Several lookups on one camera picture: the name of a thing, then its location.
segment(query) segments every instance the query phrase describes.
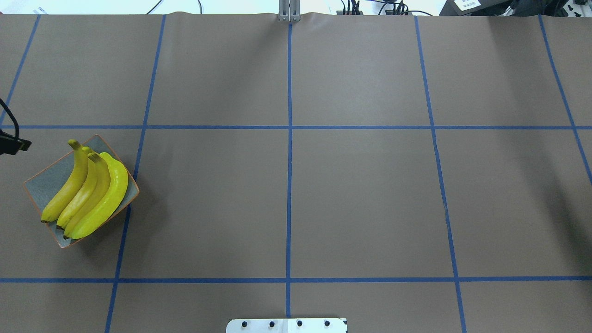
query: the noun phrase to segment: white label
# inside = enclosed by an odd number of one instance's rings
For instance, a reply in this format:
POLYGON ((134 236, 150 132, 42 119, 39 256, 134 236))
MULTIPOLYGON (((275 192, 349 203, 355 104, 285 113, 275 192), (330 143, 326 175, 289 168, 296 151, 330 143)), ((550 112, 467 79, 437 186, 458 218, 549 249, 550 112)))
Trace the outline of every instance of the white label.
POLYGON ((481 5, 479 0, 454 0, 454 3, 461 9, 461 11, 466 11, 481 5))

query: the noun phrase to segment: metal plate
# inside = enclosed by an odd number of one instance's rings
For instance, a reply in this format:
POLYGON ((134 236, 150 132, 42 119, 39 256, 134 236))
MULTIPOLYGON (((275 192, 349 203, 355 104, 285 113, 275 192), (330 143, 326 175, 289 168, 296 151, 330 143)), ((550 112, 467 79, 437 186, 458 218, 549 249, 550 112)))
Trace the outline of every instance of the metal plate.
POLYGON ((345 318, 234 319, 226 325, 226 333, 347 333, 345 318))

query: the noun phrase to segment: banana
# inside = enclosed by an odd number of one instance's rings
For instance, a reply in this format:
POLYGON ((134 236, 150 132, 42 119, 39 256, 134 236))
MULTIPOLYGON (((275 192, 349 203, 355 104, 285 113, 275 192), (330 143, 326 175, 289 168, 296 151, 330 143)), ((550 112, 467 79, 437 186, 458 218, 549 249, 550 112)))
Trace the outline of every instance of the banana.
POLYGON ((109 184, 111 183, 111 177, 109 176, 109 167, 107 166, 107 162, 103 160, 99 154, 92 152, 88 154, 88 158, 91 160, 91 164, 95 165, 96 169, 96 187, 92 192, 91 196, 88 200, 84 203, 84 205, 72 216, 68 224, 66 225, 66 229, 64 230, 64 236, 70 237, 70 234, 82 220, 82 218, 88 214, 96 204, 101 201, 107 190, 109 189, 109 184))
MULTIPOLYGON (((88 156, 92 152, 90 147, 82 147, 82 151, 88 156)), ((64 208, 60 217, 57 218, 57 226, 59 228, 64 228, 68 224, 68 222, 72 219, 74 214, 84 206, 84 203, 90 198, 92 192, 95 190, 96 187, 96 168, 95 164, 91 161, 88 164, 88 173, 86 175, 86 180, 82 184, 82 187, 76 193, 72 201, 64 208)))
POLYGON ((90 235, 99 228, 117 209, 127 191, 127 169, 109 153, 101 153, 109 166, 111 183, 101 201, 76 225, 69 237, 79 239, 90 235))
POLYGON ((66 183, 43 209, 41 213, 42 222, 57 220, 64 208, 66 208, 72 198, 78 193, 78 190, 80 190, 86 179, 88 158, 82 150, 82 146, 76 140, 68 140, 68 145, 74 149, 74 169, 72 169, 66 183))

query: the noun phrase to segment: metal bracket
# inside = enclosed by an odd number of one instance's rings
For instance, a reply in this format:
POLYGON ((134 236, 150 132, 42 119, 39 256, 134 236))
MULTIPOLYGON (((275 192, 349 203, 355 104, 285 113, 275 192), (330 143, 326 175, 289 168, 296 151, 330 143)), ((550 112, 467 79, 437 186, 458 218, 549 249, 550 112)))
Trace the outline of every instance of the metal bracket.
POLYGON ((226 333, 348 333, 345 318, 234 319, 226 333))
POLYGON ((281 22, 300 21, 300 0, 279 0, 278 20, 281 22))

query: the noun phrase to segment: blue tape line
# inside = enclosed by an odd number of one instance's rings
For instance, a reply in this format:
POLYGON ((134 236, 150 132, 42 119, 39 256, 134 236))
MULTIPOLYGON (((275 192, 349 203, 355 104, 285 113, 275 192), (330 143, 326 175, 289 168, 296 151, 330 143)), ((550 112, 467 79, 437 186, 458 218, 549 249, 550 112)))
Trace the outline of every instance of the blue tape line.
POLYGON ((148 98, 146 100, 146 111, 144 112, 144 121, 142 122, 142 133, 140 134, 140 144, 138 145, 138 154, 136 155, 136 165, 134 166, 134 179, 138 177, 138 169, 140 168, 140 160, 142 156, 142 149, 144 148, 144 137, 146 136, 146 129, 148 125, 148 116, 150 114, 150 103, 152 103, 152 92, 154 90, 154 82, 156 80, 156 70, 158 68, 158 59, 160 57, 160 46, 162 44, 162 36, 165 32, 166 15, 162 16, 160 23, 160 34, 158 37, 158 45, 156 46, 156 55, 154 57, 154 66, 152 67, 152 77, 150 78, 150 88, 148 89, 148 98))
POLYGON ((292 276, 292 24, 288 24, 288 186, 286 202, 286 318, 291 317, 292 276))
POLYGON ((454 282, 453 277, 293 277, 292 283, 454 282))
POLYGON ((459 277, 460 282, 508 282, 508 281, 592 281, 592 276, 476 276, 459 277))
MULTIPOLYGON (((469 276, 469 277, 293 277, 291 283, 437 283, 437 282, 592 281, 592 276, 469 276)), ((0 278, 0 283, 113 283, 114 278, 0 278)), ((283 277, 254 278, 119 278, 118 283, 285 283, 283 277)))
POLYGON ((141 129, 142 125, 19 125, 22 129, 141 129))
POLYGON ((121 278, 119 283, 284 283, 277 278, 121 278))
POLYGON ((292 126, 295 130, 429 130, 430 126, 422 125, 393 125, 393 126, 374 126, 374 125, 296 125, 292 126))
MULTIPOLYGON (((22 129, 213 129, 213 130, 431 130, 430 125, 20 125, 22 129)), ((0 129, 12 128, 1 125, 0 129)), ((436 130, 572 130, 572 126, 435 125, 436 130)), ((592 130, 592 126, 576 126, 592 130)))
POLYGON ((5 277, 0 283, 113 283, 112 278, 5 277))
POLYGON ((147 129, 287 130, 288 126, 267 125, 147 125, 147 129))
POLYGON ((590 171, 590 166, 588 165, 588 159, 584 153, 584 147, 582 147, 582 143, 580 141, 580 135, 578 134, 578 130, 575 126, 574 118, 571 114, 570 105, 567 103, 567 98, 565 97, 565 91, 563 90, 563 85, 561 84, 561 80, 559 79, 559 74, 557 73, 557 68, 555 67, 555 62, 553 61, 553 55, 551 54, 551 48, 549 47, 549 40, 547 39, 547 32, 545 31, 545 25, 543 23, 543 16, 539 14, 539 24, 540 30, 543 34, 543 39, 545 41, 545 47, 547 49, 547 55, 549 56, 549 62, 551 63, 551 68, 553 69, 553 74, 555 75, 555 80, 557 81, 557 86, 559 87, 559 93, 561 94, 561 99, 563 100, 563 105, 565 106, 565 111, 567 112, 567 117, 570 119, 571 127, 574 131, 575 141, 578 144, 578 149, 580 150, 580 155, 582 156, 582 161, 584 162, 584 167, 586 169, 586 173, 588 174, 588 180, 590 184, 592 184, 592 172, 590 171))
POLYGON ((288 125, 292 126, 292 24, 288 24, 288 125))
MULTIPOLYGON (((452 261, 452 272, 454 274, 454 278, 458 278, 458 268, 456 266, 456 254, 454 250, 454 241, 452 239, 452 227, 450 224, 450 214, 448 213, 448 201, 446 199, 446 189, 444 187, 444 177, 442 175, 442 164, 440 163, 440 152, 438 151, 437 145, 437 137, 436 137, 436 127, 434 123, 434 116, 432 112, 432 100, 430 98, 430 89, 427 84, 427 74, 426 74, 426 65, 424 62, 423 57, 423 48, 422 48, 422 37, 419 31, 419 22, 417 20, 417 16, 414 17, 415 20, 415 31, 417 34, 417 48, 419 49, 419 60, 422 66, 422 76, 423 76, 423 88, 426 93, 426 102, 427 102, 427 113, 430 118, 430 126, 432 127, 432 143, 434 146, 434 154, 436 155, 436 168, 438 171, 438 180, 440 182, 440 193, 442 195, 442 203, 444 205, 444 214, 446 217, 446 229, 448 230, 448 247, 450 249, 450 258, 452 261)), ((461 295, 461 285, 458 281, 455 282, 456 287, 456 300, 458 302, 458 312, 460 315, 461 320, 461 330, 463 333, 466 333, 466 322, 465 322, 465 312, 462 305, 462 295, 461 295)))
POLYGON ((435 125, 437 130, 571 130, 571 126, 482 126, 482 125, 435 125))
MULTIPOLYGON (((144 146, 144 137, 146 135, 146 125, 148 123, 148 116, 150 114, 150 102, 152 101, 152 91, 154 89, 154 81, 156 79, 156 69, 158 67, 158 58, 160 56, 160 47, 162 45, 162 36, 165 31, 166 15, 162 16, 160 23, 160 34, 158 37, 158 44, 156 46, 156 55, 154 58, 154 66, 152 68, 152 77, 150 78, 150 88, 148 89, 148 98, 146 100, 146 111, 144 112, 144 121, 142 124, 142 132, 140 135, 140 143, 138 144, 138 153, 136 155, 136 165, 134 167, 134 179, 137 179, 138 169, 140 168, 140 160, 142 156, 142 149, 144 146)), ((107 313, 107 321, 105 323, 105 333, 111 330, 111 318, 113 317, 113 310, 115 308, 115 299, 117 297, 117 286, 119 284, 119 276, 121 273, 121 262, 123 261, 123 252, 126 248, 127 228, 130 224, 132 205, 127 209, 126 220, 123 223, 123 232, 121 233, 121 242, 119 246, 119 253, 117 255, 117 266, 115 267, 115 280, 113 281, 113 289, 111 290, 111 301, 109 303, 109 312, 107 313)))
MULTIPOLYGON (((12 94, 14 93, 14 89, 17 87, 17 81, 19 76, 21 76, 22 67, 25 65, 25 60, 27 58, 27 54, 29 53, 29 49, 31 48, 31 43, 33 42, 33 37, 35 36, 35 32, 37 31, 37 27, 39 26, 39 20, 41 19, 41 15, 38 15, 35 19, 35 24, 33 25, 33 29, 31 30, 31 34, 29 35, 29 41, 27 42, 27 46, 25 46, 25 52, 23 52, 21 57, 21 62, 18 64, 17 73, 14 75, 14 79, 12 80, 12 85, 10 86, 10 90, 8 91, 8 96, 6 98, 6 105, 10 106, 10 100, 12 99, 12 94)), ((0 124, 4 121, 4 116, 6 115, 6 111, 2 110, 2 114, 0 114, 0 124)))
POLYGON ((115 298, 117 297, 117 280, 113 282, 111 289, 111 300, 109 301, 109 311, 107 312, 107 321, 105 321, 105 333, 109 333, 111 330, 111 319, 113 318, 113 309, 115 308, 115 298))

